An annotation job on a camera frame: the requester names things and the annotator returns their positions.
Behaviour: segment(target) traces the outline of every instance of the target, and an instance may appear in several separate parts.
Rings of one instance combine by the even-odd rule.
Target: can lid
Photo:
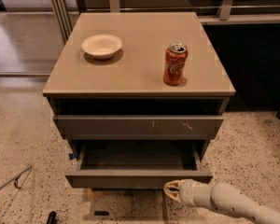
[[[188,48],[185,44],[174,42],[169,45],[169,50],[174,53],[184,53]]]

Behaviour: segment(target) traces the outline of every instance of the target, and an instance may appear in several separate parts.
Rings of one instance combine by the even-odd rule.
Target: bowl
[[[93,35],[82,44],[86,53],[99,60],[112,58],[121,47],[121,39],[114,35]]]

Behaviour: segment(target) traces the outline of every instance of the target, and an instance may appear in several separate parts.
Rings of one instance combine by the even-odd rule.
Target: soda can
[[[174,42],[166,50],[163,81],[170,86],[177,86],[184,79],[184,67],[188,57],[187,46]]]

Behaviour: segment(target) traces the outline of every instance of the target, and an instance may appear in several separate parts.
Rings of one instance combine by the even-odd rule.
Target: desk
[[[123,41],[112,59],[81,49],[98,34]],[[189,56],[185,82],[170,87],[162,74],[176,41]],[[235,90],[195,13],[105,13],[80,15],[43,94],[79,157],[67,174],[73,187],[161,189],[174,179],[212,177],[200,161]]]

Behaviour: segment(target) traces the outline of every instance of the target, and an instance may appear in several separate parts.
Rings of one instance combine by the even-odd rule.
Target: robotic hand
[[[229,217],[244,217],[257,224],[280,224],[279,212],[259,205],[230,184],[207,185],[191,179],[176,180],[165,184],[164,192],[188,207],[203,207]]]

